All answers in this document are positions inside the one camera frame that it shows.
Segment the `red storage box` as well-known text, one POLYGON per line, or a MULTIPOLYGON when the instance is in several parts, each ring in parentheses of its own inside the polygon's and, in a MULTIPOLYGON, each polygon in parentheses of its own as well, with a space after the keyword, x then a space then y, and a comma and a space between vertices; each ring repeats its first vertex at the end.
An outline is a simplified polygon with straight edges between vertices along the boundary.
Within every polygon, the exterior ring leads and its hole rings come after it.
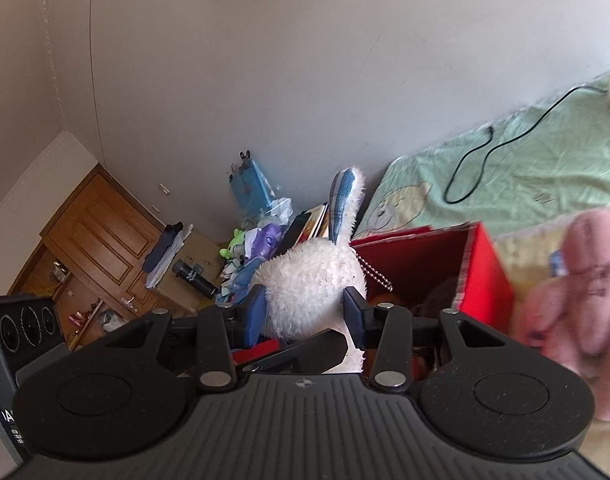
MULTIPOLYGON (((500 332, 511 324, 514 292, 480 223, 428 226, 349 243, 363 274, 369 304, 390 301, 421 318, 454 308, 500 332)), ((289 344, 262 334, 251 349, 232 349, 242 364, 289 344)))

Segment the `white plush bunny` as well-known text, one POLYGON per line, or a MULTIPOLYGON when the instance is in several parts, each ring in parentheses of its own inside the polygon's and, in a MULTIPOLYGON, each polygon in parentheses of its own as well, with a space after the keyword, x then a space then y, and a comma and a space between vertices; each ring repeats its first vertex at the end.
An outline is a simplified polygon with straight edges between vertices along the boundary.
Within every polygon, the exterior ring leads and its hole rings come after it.
POLYGON ((290 248, 262 263, 251 283, 265 287, 262 334, 283 342, 305 339, 332 328, 344 335, 347 351, 334 373, 360 373, 363 350, 354 344, 343 318, 344 289, 367 292, 363 268, 349 245, 363 202, 365 177, 349 167, 334 177, 328 200, 329 233, 290 248))

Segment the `black thermos bottle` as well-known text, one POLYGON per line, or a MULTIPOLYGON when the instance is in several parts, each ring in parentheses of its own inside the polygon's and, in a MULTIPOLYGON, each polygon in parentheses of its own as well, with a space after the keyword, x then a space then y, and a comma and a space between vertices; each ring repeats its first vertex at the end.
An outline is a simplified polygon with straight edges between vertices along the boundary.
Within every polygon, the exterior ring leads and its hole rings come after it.
POLYGON ((206 296, 206 298, 213 299, 216 296, 217 287, 206 278, 203 278, 193 266, 189 266, 185 261, 177 260, 171 270, 173 270, 177 278, 185 281, 195 290, 198 290, 200 294, 206 296))

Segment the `clothes hanging on cabinet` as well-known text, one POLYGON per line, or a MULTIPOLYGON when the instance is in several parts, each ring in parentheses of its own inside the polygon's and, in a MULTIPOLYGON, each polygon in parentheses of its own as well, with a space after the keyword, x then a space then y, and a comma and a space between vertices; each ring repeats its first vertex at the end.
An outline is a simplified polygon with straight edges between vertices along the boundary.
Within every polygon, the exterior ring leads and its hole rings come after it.
POLYGON ((142 272, 146 274, 145 288, 155 289, 163 275, 173 262, 177 252, 185 245, 193 225, 185 226, 183 222, 167 224, 159 239, 154 244, 142 263, 142 272))

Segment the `wooden cabinet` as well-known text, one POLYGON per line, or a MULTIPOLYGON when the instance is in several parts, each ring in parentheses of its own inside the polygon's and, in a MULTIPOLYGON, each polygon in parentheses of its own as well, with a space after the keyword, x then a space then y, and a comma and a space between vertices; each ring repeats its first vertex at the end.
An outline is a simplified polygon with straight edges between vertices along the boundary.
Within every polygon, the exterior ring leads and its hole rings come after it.
POLYGON ((176 312, 146 289, 142 271, 161 233, 162 224, 96 166, 46 223, 9 292, 53 299, 72 350, 104 336, 104 311, 127 322, 155 308, 176 312))

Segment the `pink plush bear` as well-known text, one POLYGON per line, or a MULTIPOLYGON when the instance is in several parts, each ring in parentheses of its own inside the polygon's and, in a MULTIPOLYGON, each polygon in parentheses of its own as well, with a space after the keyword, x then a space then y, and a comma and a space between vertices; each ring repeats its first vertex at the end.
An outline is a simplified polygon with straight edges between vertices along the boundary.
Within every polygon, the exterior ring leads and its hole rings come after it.
POLYGON ((610 422, 610 209, 576 217, 561 252, 567 274, 527 295, 518 341, 591 378, 596 417, 610 422))

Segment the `small green plush toy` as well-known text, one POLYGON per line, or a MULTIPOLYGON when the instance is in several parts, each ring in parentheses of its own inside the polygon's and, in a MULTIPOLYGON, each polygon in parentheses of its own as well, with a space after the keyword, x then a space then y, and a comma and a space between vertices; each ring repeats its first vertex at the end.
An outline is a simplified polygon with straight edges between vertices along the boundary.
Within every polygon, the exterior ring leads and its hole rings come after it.
POLYGON ((219 254, 225 260, 240 259, 245 255, 245 231, 233 230, 233 237, 227 247, 220 248, 219 254))

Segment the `stack of books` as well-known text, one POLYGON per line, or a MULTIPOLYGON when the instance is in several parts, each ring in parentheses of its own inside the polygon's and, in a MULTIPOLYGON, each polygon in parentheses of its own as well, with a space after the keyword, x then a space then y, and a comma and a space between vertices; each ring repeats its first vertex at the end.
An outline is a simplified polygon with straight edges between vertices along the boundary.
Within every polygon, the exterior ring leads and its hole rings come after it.
POLYGON ((298 214, 285 231, 276 255, 283 255, 295 245, 316 237, 326 219, 327 209, 328 204, 323 203, 298 214))

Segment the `blue plastic bag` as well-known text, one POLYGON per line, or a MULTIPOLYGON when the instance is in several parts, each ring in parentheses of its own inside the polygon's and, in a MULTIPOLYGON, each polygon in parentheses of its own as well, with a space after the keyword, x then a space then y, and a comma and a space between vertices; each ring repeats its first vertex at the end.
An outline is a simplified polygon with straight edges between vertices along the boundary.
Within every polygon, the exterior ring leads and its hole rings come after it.
POLYGON ((239 164, 230 169, 230 189, 241 216, 259 219, 270 210, 276 195, 251 152, 240 152, 239 157, 239 164))

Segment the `green cartoon bed sheet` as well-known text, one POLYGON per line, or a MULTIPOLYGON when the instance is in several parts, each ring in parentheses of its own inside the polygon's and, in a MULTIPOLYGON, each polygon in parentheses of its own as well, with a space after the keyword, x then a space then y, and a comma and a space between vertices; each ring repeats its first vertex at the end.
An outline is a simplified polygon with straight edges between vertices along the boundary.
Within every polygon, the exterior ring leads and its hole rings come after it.
POLYGON ((480 221, 492 236, 610 207, 610 108, 604 75, 495 124, 398 157, 358 238, 480 221))

